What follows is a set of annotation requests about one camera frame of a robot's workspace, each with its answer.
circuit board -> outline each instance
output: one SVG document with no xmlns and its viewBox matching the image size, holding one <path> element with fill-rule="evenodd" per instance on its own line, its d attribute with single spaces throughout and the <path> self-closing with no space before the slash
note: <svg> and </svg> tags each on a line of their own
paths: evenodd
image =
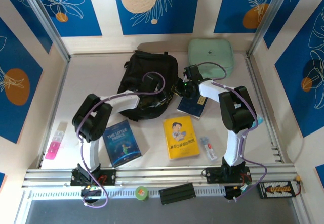
<svg viewBox="0 0 324 224">
<path fill-rule="evenodd" d="M 260 182 L 258 190 L 261 199 L 291 198 L 296 196 L 291 181 Z"/>
</svg>

white wall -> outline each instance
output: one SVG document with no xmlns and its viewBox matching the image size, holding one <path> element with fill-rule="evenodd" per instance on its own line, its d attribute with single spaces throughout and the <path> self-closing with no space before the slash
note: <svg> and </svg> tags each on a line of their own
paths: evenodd
<svg viewBox="0 0 324 224">
<path fill-rule="evenodd" d="M 0 17 L 43 69 L 18 144 L 0 137 L 0 172 L 7 179 L 0 192 L 2 223 L 13 223 L 21 200 L 26 170 L 35 167 L 46 133 L 65 62 L 53 46 L 47 54 L 10 0 L 0 0 Z"/>
<path fill-rule="evenodd" d="M 63 37 L 71 54 L 131 52 L 139 49 L 156 51 L 187 51 L 192 38 L 226 38 L 235 51 L 246 51 L 254 33 L 214 34 L 222 0 L 198 0 L 193 34 L 149 34 L 123 35 L 116 0 L 92 0 L 102 36 L 98 37 Z"/>
<path fill-rule="evenodd" d="M 303 138 L 274 64 L 322 0 L 300 0 L 274 43 L 267 49 L 261 42 L 256 53 L 260 75 L 266 88 L 281 146 L 287 150 L 303 183 L 302 195 L 315 223 L 324 223 L 324 189 L 315 167 L 324 164 L 324 128 Z"/>
</svg>

cartoon boy illustration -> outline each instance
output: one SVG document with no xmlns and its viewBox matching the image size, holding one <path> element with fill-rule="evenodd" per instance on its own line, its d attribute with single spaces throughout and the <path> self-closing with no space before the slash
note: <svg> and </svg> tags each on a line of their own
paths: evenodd
<svg viewBox="0 0 324 224">
<path fill-rule="evenodd" d="M 184 140 L 184 137 L 186 136 L 186 132 L 185 131 L 183 131 L 183 132 L 181 132 L 180 130 L 181 130 L 181 128 L 182 128 L 182 124 L 181 123 L 177 123 L 177 122 L 174 122 L 173 124 L 172 124 L 172 130 L 173 130 L 173 132 L 172 132 L 172 136 L 173 136 L 173 138 L 176 140 L 176 141 L 183 141 Z"/>
<path fill-rule="evenodd" d="M 130 148 L 130 147 L 127 147 L 125 144 L 122 144 L 122 147 L 123 147 L 123 153 L 125 155 L 127 155 L 128 154 L 128 148 Z"/>
</svg>

yellow book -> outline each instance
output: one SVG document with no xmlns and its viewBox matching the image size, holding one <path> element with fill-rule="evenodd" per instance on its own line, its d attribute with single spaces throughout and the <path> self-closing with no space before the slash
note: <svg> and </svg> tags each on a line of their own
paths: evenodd
<svg viewBox="0 0 324 224">
<path fill-rule="evenodd" d="M 200 154 L 190 116 L 166 119 L 164 121 L 164 130 L 170 159 Z"/>
</svg>

black backpack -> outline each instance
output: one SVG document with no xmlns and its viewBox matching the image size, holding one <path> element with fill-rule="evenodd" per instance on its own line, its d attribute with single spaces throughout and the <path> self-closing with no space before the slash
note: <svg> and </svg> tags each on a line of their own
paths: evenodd
<svg viewBox="0 0 324 224">
<path fill-rule="evenodd" d="M 139 119 L 154 119 L 163 114 L 167 109 L 172 97 L 172 86 L 178 80 L 178 62 L 176 58 L 164 54 L 152 54 L 143 51 L 135 51 L 130 60 L 124 65 L 126 72 L 120 82 L 117 93 L 126 90 L 146 92 L 142 79 L 147 72 L 155 71 L 160 73 L 165 81 L 164 90 L 157 95 L 140 95 L 140 102 L 137 108 L 121 112 L 121 115 L 138 121 Z M 157 89 L 163 85 L 162 79 L 155 74 L 152 75 L 159 81 Z"/>
</svg>

